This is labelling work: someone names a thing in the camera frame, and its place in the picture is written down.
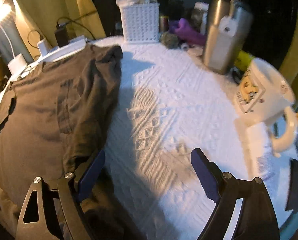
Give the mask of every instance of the dark clothing pile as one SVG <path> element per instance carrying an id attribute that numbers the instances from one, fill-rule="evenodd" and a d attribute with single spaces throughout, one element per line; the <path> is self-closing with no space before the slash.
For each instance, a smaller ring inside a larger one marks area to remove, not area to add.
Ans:
<path id="1" fill-rule="evenodd" d="M 13 236 L 35 177 L 59 179 L 104 147 L 121 59 L 119 46 L 86 45 L 7 87 L 0 104 L 0 221 Z M 100 180 L 81 205 L 91 227 L 102 239 L 126 239 L 127 232 L 137 239 L 108 185 Z"/>

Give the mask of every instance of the charging cable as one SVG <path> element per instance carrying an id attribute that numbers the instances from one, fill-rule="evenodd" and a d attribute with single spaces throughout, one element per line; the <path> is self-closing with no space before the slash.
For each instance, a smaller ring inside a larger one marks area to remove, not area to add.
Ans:
<path id="1" fill-rule="evenodd" d="M 87 17 L 87 16 L 90 16 L 90 15 L 93 15 L 93 14 L 95 14 L 95 13 L 98 13 L 98 11 L 92 11 L 92 12 L 89 12 L 89 13 L 84 14 L 84 15 L 82 15 L 82 16 L 80 16 L 80 17 L 74 19 L 74 20 L 70 19 L 69 17 L 62 16 L 62 17 L 60 17 L 60 18 L 57 20 L 56 29 L 60 29 L 61 27 L 64 27 L 64 26 L 66 26 L 66 25 L 68 25 L 68 24 L 70 24 L 70 23 L 74 23 L 74 24 L 76 24 L 76 25 L 78 25 L 78 26 L 84 28 L 86 31 L 88 31 L 88 32 L 90 33 L 91 37 L 95 40 L 96 38 L 95 38 L 95 36 L 92 34 L 92 32 L 91 32 L 86 26 L 84 26 L 84 25 L 82 25 L 81 23 L 77 22 L 78 20 L 80 20 L 80 19 L 82 19 L 82 18 L 85 18 L 85 17 Z M 59 21 L 60 21 L 61 19 L 65 19 L 65 20 L 67 20 L 67 22 L 65 22 L 65 23 L 61 23 L 61 24 L 60 24 Z"/>
<path id="2" fill-rule="evenodd" d="M 3 31 L 3 33 L 6 35 L 7 40 L 9 41 L 9 44 L 10 44 L 10 47 L 11 47 L 11 52 L 13 53 L 13 57 L 15 58 L 16 56 L 15 56 L 15 53 L 14 53 L 14 47 L 13 47 L 13 45 L 11 44 L 11 41 L 10 41 L 10 39 L 9 39 L 6 31 L 4 30 L 4 28 L 1 25 L 0 25 L 0 28 Z"/>
<path id="3" fill-rule="evenodd" d="M 32 45 L 32 44 L 30 43 L 30 41 L 29 41 L 29 35 L 30 35 L 31 33 L 33 33 L 33 32 L 37 32 L 37 33 L 39 34 L 39 39 L 40 39 L 41 41 L 44 39 L 44 37 L 42 36 L 42 34 L 40 33 L 40 31 L 38 31 L 38 30 L 36 30 L 36 29 L 32 29 L 32 30 L 28 33 L 28 35 L 27 35 L 27 42 L 28 42 L 28 44 L 29 44 L 31 47 L 33 47 L 33 48 L 35 48 L 35 49 L 38 49 L 37 46 Z"/>

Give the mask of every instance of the metal screw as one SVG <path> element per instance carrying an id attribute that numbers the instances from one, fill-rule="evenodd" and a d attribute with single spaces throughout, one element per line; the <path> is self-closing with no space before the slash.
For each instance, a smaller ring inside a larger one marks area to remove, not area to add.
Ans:
<path id="1" fill-rule="evenodd" d="M 68 172 L 68 173 L 65 174 L 66 179 L 71 179 L 73 177 L 74 177 L 74 174 L 72 172 Z"/>
<path id="2" fill-rule="evenodd" d="M 256 177 L 256 178 L 255 178 L 255 182 L 261 184 L 261 183 L 262 183 L 262 179 L 259 178 L 259 177 Z"/>
<path id="3" fill-rule="evenodd" d="M 223 176 L 226 178 L 226 179 L 231 179 L 232 175 L 230 172 L 224 172 L 223 173 Z"/>
<path id="4" fill-rule="evenodd" d="M 41 177 L 34 178 L 34 183 L 39 183 L 41 181 Z"/>

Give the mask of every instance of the power strip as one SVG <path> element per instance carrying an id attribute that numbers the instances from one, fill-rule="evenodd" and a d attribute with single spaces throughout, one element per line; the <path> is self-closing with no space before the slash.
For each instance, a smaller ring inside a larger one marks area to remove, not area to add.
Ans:
<path id="1" fill-rule="evenodd" d="M 70 40 L 68 45 L 65 45 L 61 48 L 59 48 L 58 46 L 52 48 L 46 56 L 40 56 L 37 62 L 54 62 L 69 57 L 77 53 L 78 51 L 83 50 L 85 46 L 86 38 L 85 35 L 82 35 Z"/>

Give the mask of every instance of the white cable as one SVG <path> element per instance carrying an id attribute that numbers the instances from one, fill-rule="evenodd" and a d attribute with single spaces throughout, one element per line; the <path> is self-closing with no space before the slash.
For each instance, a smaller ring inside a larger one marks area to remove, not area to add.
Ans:
<path id="1" fill-rule="evenodd" d="M 11 44 L 11 41 L 10 41 L 10 39 L 9 39 L 9 37 L 8 37 L 8 35 L 7 35 L 7 33 L 6 33 L 6 31 L 4 30 L 4 28 L 3 28 L 1 25 L 0 25 L 0 28 L 1 28 L 1 30 L 4 32 L 4 34 L 6 35 L 7 40 L 9 41 L 9 44 L 10 44 L 10 47 L 11 47 L 11 52 L 13 53 L 13 57 L 15 58 L 15 53 L 14 53 L 13 45 Z"/>

